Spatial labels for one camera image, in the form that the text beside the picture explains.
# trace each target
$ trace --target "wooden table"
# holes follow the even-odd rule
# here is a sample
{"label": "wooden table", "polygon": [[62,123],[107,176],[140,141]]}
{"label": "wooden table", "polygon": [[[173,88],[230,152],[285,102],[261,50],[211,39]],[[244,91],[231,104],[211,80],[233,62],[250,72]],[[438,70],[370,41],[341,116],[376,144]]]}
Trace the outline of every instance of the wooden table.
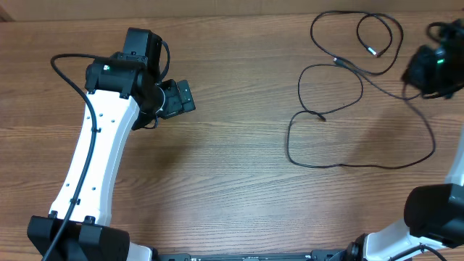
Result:
{"label": "wooden table", "polygon": [[[400,75],[415,50],[430,41],[427,24],[460,12],[394,13],[405,29],[395,66],[373,80],[401,93]],[[171,50],[169,78],[188,79],[196,111],[162,120],[156,130],[129,135],[113,196],[112,226],[161,253],[308,252],[344,248],[361,233],[402,217],[416,186],[442,183],[464,121],[464,94],[414,101],[434,129],[437,150],[403,170],[292,165],[284,140],[301,109],[297,79],[305,66],[331,58],[310,40],[314,14],[0,24],[0,260],[39,260],[26,236],[31,215],[47,215],[65,179],[81,127],[81,98],[51,69],[59,53],[109,56],[122,50],[128,27],[148,28]],[[327,49],[371,70],[386,67],[393,49],[375,59],[358,43],[360,16],[330,16],[315,26]],[[398,42],[397,29],[394,43]],[[363,39],[388,40],[376,21]],[[84,85],[88,59],[58,65]],[[357,79],[319,68],[302,79],[308,106],[323,111],[352,101]],[[321,123],[301,116],[291,152],[303,162],[398,165],[431,148],[420,118],[402,101],[365,85],[363,100]],[[464,248],[443,251],[464,260]],[[422,260],[436,260],[424,254]]]}

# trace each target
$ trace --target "wire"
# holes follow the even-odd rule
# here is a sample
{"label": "wire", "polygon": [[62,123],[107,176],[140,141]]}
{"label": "wire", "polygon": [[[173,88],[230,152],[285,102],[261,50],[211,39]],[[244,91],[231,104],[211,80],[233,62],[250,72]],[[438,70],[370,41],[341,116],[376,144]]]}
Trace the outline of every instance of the wire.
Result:
{"label": "wire", "polygon": [[409,249],[409,250],[406,250],[404,251],[403,253],[399,253],[397,254],[396,256],[394,257],[391,257],[389,259],[389,261],[396,261],[402,257],[406,257],[414,252],[417,252],[417,251],[422,251],[422,253],[424,253],[425,250],[428,250],[430,252],[432,252],[433,254],[435,254],[441,261],[447,261],[446,258],[444,258],[444,256],[442,254],[440,254],[438,251],[436,251],[435,249],[427,246],[427,245],[424,245],[424,244],[420,244],[418,246],[414,246],[413,248]]}
{"label": "wire", "polygon": [[[357,27],[356,27],[356,34],[357,34],[357,38],[358,40],[360,41],[360,43],[369,51],[369,46],[367,46],[362,40],[361,40],[361,37],[359,35],[359,28],[360,28],[360,24],[363,22],[363,20],[365,20],[366,18],[368,17],[374,17],[376,18],[377,20],[379,20],[380,22],[382,22],[382,24],[385,26],[385,28],[388,30],[389,32],[389,35],[390,35],[390,42],[388,44],[388,46],[383,49],[382,51],[380,51],[376,56],[379,58],[382,54],[384,54],[388,49],[389,47],[391,46],[392,44],[392,41],[393,41],[393,34],[392,34],[392,29],[390,29],[390,26],[385,22],[385,20],[382,19],[382,17],[385,17],[387,18],[388,20],[391,20],[399,29],[399,43],[398,43],[398,47],[397,47],[397,50],[395,51],[395,54],[394,54],[394,58],[393,58],[393,61],[391,61],[391,64],[383,71],[381,72],[370,72],[368,70],[364,70],[360,67],[358,67],[357,65],[355,65],[353,62],[349,61],[348,59],[346,58],[343,58],[343,57],[340,57],[336,54],[333,54],[331,52],[329,52],[327,49],[323,48],[314,38],[314,35],[312,33],[312,28],[314,27],[314,24],[324,15],[347,15],[347,14],[364,14],[365,16],[363,18],[361,18],[361,20],[358,22],[357,24]],[[351,66],[351,67],[354,67],[356,68],[356,70],[362,72],[362,73],[366,73],[366,74],[369,74],[369,75],[374,75],[374,76],[378,76],[378,75],[383,75],[384,73],[388,72],[388,70],[390,70],[390,68],[392,68],[393,64],[397,61],[397,57],[398,57],[398,53],[399,53],[399,50],[401,49],[401,44],[403,42],[403,37],[404,37],[405,33],[403,32],[403,27],[401,26],[401,24],[396,20],[394,19],[393,17],[387,15],[387,14],[381,14],[381,13],[370,13],[370,12],[364,12],[364,11],[338,11],[338,10],[332,10],[332,11],[325,11],[325,12],[322,12],[320,13],[311,23],[311,28],[310,28],[310,36],[311,36],[311,40],[312,42],[314,42],[314,44],[319,47],[319,49],[323,50],[325,53],[327,53],[328,55],[332,56],[333,58],[337,58],[337,59],[340,59],[341,61],[343,61],[345,64]]]}
{"label": "wire", "polygon": [[169,46],[167,45],[167,43],[165,41],[161,41],[161,44],[165,47],[166,49],[166,53],[167,53],[167,61],[166,61],[166,66],[165,66],[165,69],[161,72],[161,75],[159,75],[159,81],[161,81],[162,79],[164,79],[167,75],[167,72],[169,70],[169,64],[170,64],[170,60],[171,60],[171,54],[169,52]]}
{"label": "wire", "polygon": [[158,120],[158,115],[155,115],[155,116],[156,117],[154,119],[154,125],[152,127],[142,127],[142,128],[147,129],[147,130],[152,130],[152,129],[157,128],[159,120]]}
{"label": "wire", "polygon": [[[395,22],[395,24],[398,25],[398,28],[400,30],[400,33],[401,33],[401,40],[398,44],[398,47],[397,47],[397,50],[396,50],[396,53],[395,53],[395,57],[393,59],[393,62],[382,72],[368,72],[366,70],[363,70],[363,69],[360,69],[358,66],[354,65],[352,62],[350,62],[348,59],[345,59],[343,57],[339,57],[335,54],[332,54],[331,52],[327,51],[326,49],[324,49],[321,45],[319,45],[315,39],[314,39],[314,36],[312,34],[312,27],[313,25],[315,24],[315,22],[321,18],[323,15],[326,15],[326,14],[338,14],[338,15],[344,15],[344,14],[352,14],[352,13],[355,13],[355,14],[366,14],[366,16],[364,16],[361,21],[358,22],[357,24],[357,37],[359,39],[359,41],[361,42],[361,44],[366,48],[370,48],[369,46],[367,46],[361,39],[360,39],[360,36],[359,36],[359,33],[358,33],[358,30],[359,30],[359,26],[360,26],[360,23],[365,19],[365,18],[368,18],[368,17],[375,17],[377,18],[378,20],[380,20],[385,26],[386,28],[388,29],[388,31],[390,32],[390,42],[388,44],[388,46],[383,49],[378,55],[377,57],[379,57],[380,55],[382,55],[392,44],[392,34],[391,34],[391,29],[389,28],[389,26],[380,18],[380,17],[387,17],[388,19],[392,20]],[[325,53],[331,55],[332,57],[334,57],[334,62],[335,64],[316,64],[316,65],[310,65],[310,66],[307,66],[305,69],[303,69],[303,71],[301,72],[301,74],[299,75],[299,79],[298,79],[298,85],[297,85],[297,90],[298,90],[298,100],[299,100],[299,103],[302,105],[303,109],[302,111],[299,111],[297,113],[295,113],[291,119],[290,119],[290,122],[289,122],[289,126],[288,126],[288,129],[287,129],[287,134],[286,134],[286,145],[285,145],[285,150],[286,150],[286,156],[289,158],[289,161],[295,165],[298,165],[298,166],[301,166],[301,167],[310,167],[310,168],[319,168],[319,169],[323,169],[323,168],[330,168],[330,167],[378,167],[378,168],[381,168],[381,169],[386,169],[386,170],[398,170],[398,169],[401,169],[401,168],[404,168],[404,167],[409,167],[409,166],[412,166],[412,165],[416,165],[424,160],[427,160],[432,154],[435,153],[436,151],[436,142],[435,142],[435,136],[434,136],[434,132],[432,131],[431,129],[431,126],[430,124],[428,123],[426,117],[423,115],[423,113],[421,111],[419,111],[416,107],[414,107],[411,103],[410,103],[410,100],[412,99],[415,99],[417,97],[419,97],[421,95],[421,93],[419,94],[416,94],[414,96],[411,96],[411,97],[407,97],[406,96],[406,87],[407,85],[404,84],[403,86],[403,89],[402,89],[402,95],[401,96],[397,96],[397,95],[394,95],[388,91],[385,91],[383,90],[382,88],[380,88],[379,86],[377,86],[373,81],[371,81],[368,77],[365,76],[364,73],[367,73],[369,75],[382,75],[384,73],[386,73],[392,66],[393,64],[395,63],[396,61],[396,58],[398,56],[398,53],[399,53],[399,48],[401,47],[401,43],[402,43],[402,39],[403,39],[403,30],[402,30],[402,27],[401,25],[393,18],[393,17],[390,17],[388,16],[387,14],[371,14],[371,13],[368,13],[368,12],[358,12],[358,11],[327,11],[327,12],[323,12],[321,14],[319,14],[313,21],[312,21],[312,24],[311,24],[311,30],[310,30],[310,35],[311,35],[311,39],[312,41],[315,43],[316,46],[318,46],[321,50],[323,50]],[[329,110],[327,112],[316,112],[314,110],[310,110],[307,108],[307,106],[305,105],[305,103],[303,102],[303,99],[302,99],[302,96],[301,96],[301,79],[302,79],[302,76],[304,75],[304,73],[310,69],[310,68],[313,68],[313,67],[320,67],[320,66],[332,66],[332,67],[341,67],[341,68],[344,68],[348,71],[350,71],[351,73],[353,73],[354,75],[356,75],[356,77],[358,78],[358,80],[360,81],[360,84],[361,84],[361,91],[360,91],[360,95],[359,97],[354,100],[353,102],[347,104],[347,105],[344,105],[342,107],[339,107],[339,108],[336,108],[336,109],[332,109],[332,110]],[[363,94],[364,94],[364,84],[363,84],[363,80],[362,79],[365,79],[367,82],[369,82],[372,86],[376,87],[379,91],[382,91],[384,92],[385,94],[395,98],[395,99],[400,99],[402,100],[404,103],[406,103],[406,105],[412,110],[414,111],[415,114],[417,114],[421,120],[424,122],[424,125],[426,126],[427,128],[427,131],[430,135],[430,138],[431,138],[431,143],[432,143],[432,149],[431,151],[423,158],[419,159],[419,160],[416,160],[414,162],[411,162],[411,163],[408,163],[408,164],[405,164],[405,165],[398,165],[398,166],[383,166],[383,165],[377,165],[377,164],[365,164],[365,165],[356,165],[356,164],[346,164],[346,163],[336,163],[336,164],[331,164],[331,165],[309,165],[309,164],[303,164],[303,163],[300,163],[300,162],[297,162],[295,161],[291,155],[290,155],[290,132],[291,132],[291,127],[294,123],[294,120],[295,118],[302,114],[302,113],[309,113],[311,115],[317,115],[322,121],[326,121],[326,118],[324,117],[324,115],[327,115],[327,114],[330,114],[330,113],[333,113],[333,112],[337,112],[341,109],[345,109],[347,107],[350,107],[352,106],[353,104],[356,104],[359,102],[359,100],[361,100],[361,98],[363,97]]]}
{"label": "wire", "polygon": [[430,39],[432,39],[433,41],[435,41],[437,43],[441,43],[442,40],[440,39],[440,37],[434,36],[432,34],[431,29],[435,28],[435,27],[440,27],[440,29],[442,29],[442,28],[452,29],[453,31],[459,32],[459,33],[464,35],[464,29],[460,28],[459,26],[456,26],[455,24],[446,23],[446,22],[433,22],[433,23],[431,23],[430,25],[427,26],[426,34]]}
{"label": "wire", "polygon": [[98,57],[96,55],[90,55],[90,54],[58,54],[58,55],[53,56],[51,58],[51,60],[50,60],[50,64],[51,64],[51,67],[53,68],[53,70],[63,80],[65,80],[65,82],[69,83],[69,85],[71,85],[71,87],[82,97],[82,99],[86,103],[86,105],[88,107],[88,110],[90,112],[90,115],[91,115],[91,119],[92,119],[92,129],[91,129],[92,130],[92,135],[91,135],[91,140],[90,140],[90,146],[88,147],[87,158],[86,158],[86,161],[84,163],[82,173],[80,174],[78,185],[76,186],[75,191],[74,191],[74,195],[72,196],[70,207],[67,209],[65,218],[63,219],[63,222],[62,222],[61,226],[59,227],[59,230],[58,230],[57,234],[53,238],[53,241],[51,242],[50,247],[47,249],[45,255],[43,256],[43,258],[42,258],[43,261],[46,261],[46,260],[49,259],[51,252],[56,247],[56,245],[57,245],[57,243],[59,241],[59,238],[61,237],[61,235],[63,234],[63,232],[66,229],[67,222],[71,218],[71,214],[73,213],[74,207],[75,207],[75,205],[76,205],[76,203],[78,201],[79,193],[80,193],[80,190],[82,189],[84,179],[86,178],[86,174],[87,174],[88,167],[90,165],[92,154],[94,153],[96,134],[98,132],[97,127],[96,127],[95,110],[94,110],[94,107],[92,106],[92,103],[90,102],[90,100],[88,99],[86,94],[83,91],[81,91],[81,89],[75,83],[73,83],[60,69],[58,69],[57,65],[55,64],[55,61],[57,59],[65,58],[65,57],[82,57],[82,58],[92,58],[92,59],[107,59],[106,57]]}
{"label": "wire", "polygon": [[161,89],[161,87],[158,87],[160,89],[160,91],[162,92],[162,104],[161,104],[161,107],[155,112],[155,114],[157,114],[158,112],[161,112],[163,110],[163,107],[165,106],[165,103],[166,103],[166,94],[165,94],[165,91],[163,91]]}
{"label": "wire", "polygon": [[453,86],[451,86],[449,88],[444,89],[441,93],[438,93],[438,94],[422,95],[422,98],[423,99],[440,98],[440,97],[443,97],[443,96],[453,94],[453,93],[455,93],[456,91],[459,91],[462,88],[464,88],[464,83],[453,85]]}

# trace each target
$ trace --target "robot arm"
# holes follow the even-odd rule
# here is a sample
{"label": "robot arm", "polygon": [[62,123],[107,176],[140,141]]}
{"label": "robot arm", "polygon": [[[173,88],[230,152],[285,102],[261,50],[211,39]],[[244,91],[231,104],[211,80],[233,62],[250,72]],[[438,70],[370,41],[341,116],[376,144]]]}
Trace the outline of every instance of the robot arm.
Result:
{"label": "robot arm", "polygon": [[404,218],[382,231],[360,236],[344,250],[343,260],[402,261],[427,248],[439,250],[464,244],[463,180],[464,129],[444,184],[415,188],[407,198]]}
{"label": "robot arm", "polygon": [[[167,65],[160,72],[162,46],[167,51]],[[49,216],[30,219],[28,237],[48,260],[150,261],[152,249],[130,243],[127,232],[109,227],[117,169],[131,130],[145,128],[153,120],[157,125],[159,118],[190,112],[195,109],[194,100],[185,80],[162,82],[169,68],[169,49],[149,30],[129,28],[123,52],[110,58],[91,58],[95,60],[86,71],[86,97],[96,115],[96,129],[91,110],[86,106],[65,183],[51,205]],[[95,133],[94,153],[79,186]],[[73,201],[76,191],[79,195]],[[65,215],[71,205],[74,209],[68,220]]]}

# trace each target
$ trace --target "black base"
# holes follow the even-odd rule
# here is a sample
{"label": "black base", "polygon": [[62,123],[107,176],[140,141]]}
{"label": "black base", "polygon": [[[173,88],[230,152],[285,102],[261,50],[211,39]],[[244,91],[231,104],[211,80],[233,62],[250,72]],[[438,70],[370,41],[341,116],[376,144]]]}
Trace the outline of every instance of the black base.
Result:
{"label": "black base", "polygon": [[344,249],[334,249],[281,254],[161,254],[157,261],[340,261],[344,253]]}
{"label": "black base", "polygon": [[[46,253],[63,220],[54,217],[30,218],[28,238],[42,254]],[[110,261],[126,260],[129,233],[89,222],[69,221],[49,261]]]}

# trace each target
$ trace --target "wood grain surface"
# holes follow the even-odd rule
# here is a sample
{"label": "wood grain surface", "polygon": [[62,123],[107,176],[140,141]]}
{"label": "wood grain surface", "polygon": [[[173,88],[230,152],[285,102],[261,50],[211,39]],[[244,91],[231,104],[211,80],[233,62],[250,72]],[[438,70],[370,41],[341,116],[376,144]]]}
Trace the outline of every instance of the wood grain surface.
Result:
{"label": "wood grain surface", "polygon": [[[395,94],[415,50],[430,41],[427,24],[461,12],[393,13],[405,30],[395,66],[373,80]],[[148,28],[170,45],[169,78],[187,79],[196,110],[162,120],[156,130],[129,135],[113,196],[112,226],[161,253],[233,254],[308,252],[344,248],[361,233],[402,217],[416,186],[442,183],[464,121],[464,94],[417,100],[434,129],[437,150],[403,170],[292,165],[284,140],[301,109],[302,69],[331,58],[310,40],[315,14],[9,22],[0,24],[0,260],[39,260],[26,228],[47,215],[70,166],[84,103],[49,65],[59,53],[109,56],[123,47],[128,27]],[[376,59],[356,39],[360,16],[329,16],[315,26],[318,42],[370,70],[386,67],[393,50]],[[394,31],[397,44],[398,30]],[[382,49],[388,34],[366,20],[361,36]],[[84,85],[88,59],[58,65]],[[337,68],[308,71],[307,106],[323,111],[354,100],[359,81]],[[291,132],[291,153],[301,162],[376,162],[398,165],[431,149],[426,129],[402,101],[365,84],[353,107],[327,116],[301,116]],[[464,260],[464,248],[445,250]],[[420,260],[436,260],[423,254]]]}
{"label": "wood grain surface", "polygon": [[96,20],[218,15],[291,15],[326,10],[460,11],[462,0],[0,0],[14,21]]}

